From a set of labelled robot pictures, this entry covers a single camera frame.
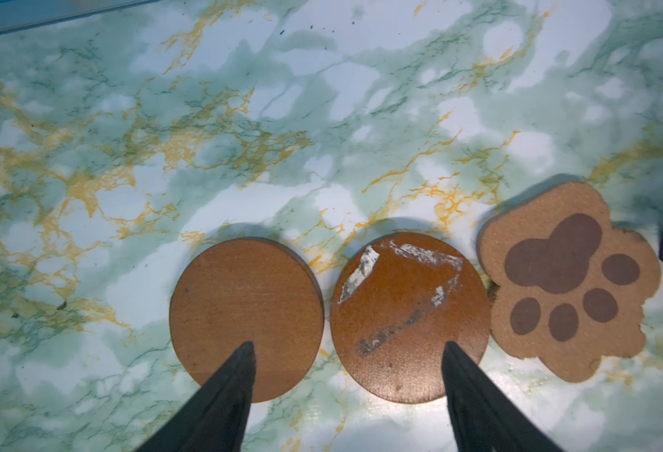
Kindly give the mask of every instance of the wooden board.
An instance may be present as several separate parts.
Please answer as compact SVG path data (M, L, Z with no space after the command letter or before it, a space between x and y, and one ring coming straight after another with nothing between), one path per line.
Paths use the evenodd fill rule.
M613 227L591 186L558 185L493 218L477 246L500 286L492 334L508 354L539 357L577 383L603 356L643 349L642 305L660 285L660 263L640 234Z
M489 339L489 301L477 271L441 240L392 234L374 240L341 272L331 338L346 370L392 402L444 395L441 360L456 341L479 362Z
M253 341L253 402L287 392L308 372L323 332L321 293L290 249L258 238L225 241L181 275L170 308L173 348L199 384Z

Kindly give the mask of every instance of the brown circle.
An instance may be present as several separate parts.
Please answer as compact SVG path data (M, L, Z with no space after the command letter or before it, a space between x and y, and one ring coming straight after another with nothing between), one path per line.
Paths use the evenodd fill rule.
M588 291L582 298L582 306L593 321L605 323L617 316L615 297L604 289Z
M550 334L555 340L566 342L575 337L579 319L572 304L562 303L550 313Z
M479 362L489 317L485 287L459 251L426 235L391 234L364 246L341 272L331 338L341 363L369 392L428 402L445 393L446 342Z
M527 297L518 301L512 308L510 326L516 334L524 336L537 328L540 317L542 317L540 303L532 297Z
M611 255L602 261L602 274L619 286L633 284L640 277L640 266L628 255Z
M183 367L205 383L245 341L253 341L253 402L293 388L314 362L323 305L308 266L271 240L229 240L202 252L171 298L173 348Z

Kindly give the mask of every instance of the table surface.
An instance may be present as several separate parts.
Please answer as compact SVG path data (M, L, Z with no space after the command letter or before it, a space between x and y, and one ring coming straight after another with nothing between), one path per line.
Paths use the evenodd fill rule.
M160 2L0 36L0 450L132 450L198 388L170 342L185 266L293 249L328 300L363 243L447 241L588 181L663 228L663 0ZM561 381L481 368L565 450L663 450L662 284L643 352ZM384 402L328 333L244 450L455 450L445 400Z

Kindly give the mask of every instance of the dark stain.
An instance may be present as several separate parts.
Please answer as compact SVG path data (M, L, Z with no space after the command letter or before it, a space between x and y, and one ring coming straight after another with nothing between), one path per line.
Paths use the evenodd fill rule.
M387 330L380 331L373 339L370 339L369 342L367 342L365 339L362 339L361 342L359 342L359 345L357 346L357 352L359 352L360 356L366 357L374 350L377 348L381 347L384 345L384 343L391 337L397 334L401 330L401 327L391 327Z
M422 312L420 310L416 310L414 312L414 314L412 314L412 316L409 317L409 319L407 320L407 325L408 326L414 325L418 321L422 320L424 318L424 316L425 316L425 312Z

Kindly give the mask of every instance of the wooden coaster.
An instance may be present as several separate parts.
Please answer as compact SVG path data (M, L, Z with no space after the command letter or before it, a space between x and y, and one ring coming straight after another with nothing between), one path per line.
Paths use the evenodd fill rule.
M308 372L323 332L321 293L309 267L271 240L229 240L184 270L171 298L178 359L199 384L253 341L253 402L287 392Z
M640 234L613 227L591 186L558 185L493 218L477 246L499 285L492 335L508 354L540 357L576 383L603 356L643 349L642 305L660 285L660 263Z
M422 234L374 240L341 272L331 302L341 363L369 392L392 402L444 395L447 341L479 362L489 339L489 301L464 256Z

